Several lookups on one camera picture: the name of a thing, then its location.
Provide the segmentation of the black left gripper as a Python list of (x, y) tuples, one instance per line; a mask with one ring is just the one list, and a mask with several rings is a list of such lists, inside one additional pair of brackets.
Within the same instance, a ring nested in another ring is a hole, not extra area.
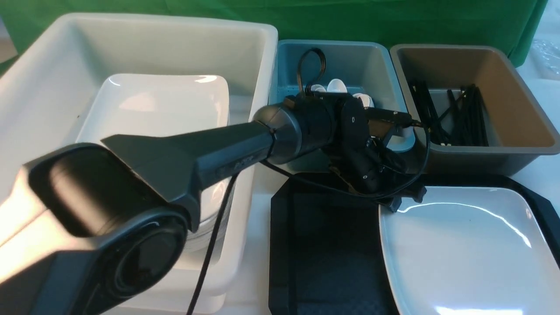
[(419, 182), (424, 160), (416, 174), (408, 173), (406, 162), (388, 148), (388, 141), (407, 128), (426, 126), (408, 113), (366, 107), (350, 94), (325, 94), (333, 105), (336, 135), (324, 147), (330, 170), (346, 185), (348, 194), (376, 202), (392, 212), (403, 198), (422, 202), (427, 193)]

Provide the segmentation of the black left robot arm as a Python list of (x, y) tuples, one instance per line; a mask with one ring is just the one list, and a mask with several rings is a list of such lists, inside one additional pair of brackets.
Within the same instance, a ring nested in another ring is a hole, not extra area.
[(308, 92), (257, 110), (248, 123), (168, 137), (116, 134), (21, 166), (1, 205), (1, 313), (100, 315), (156, 285), (201, 222), (201, 195), (229, 179), (188, 313), (202, 289), (239, 174), (320, 149), (346, 191), (385, 204), (426, 190), (386, 147), (411, 115), (348, 93)]

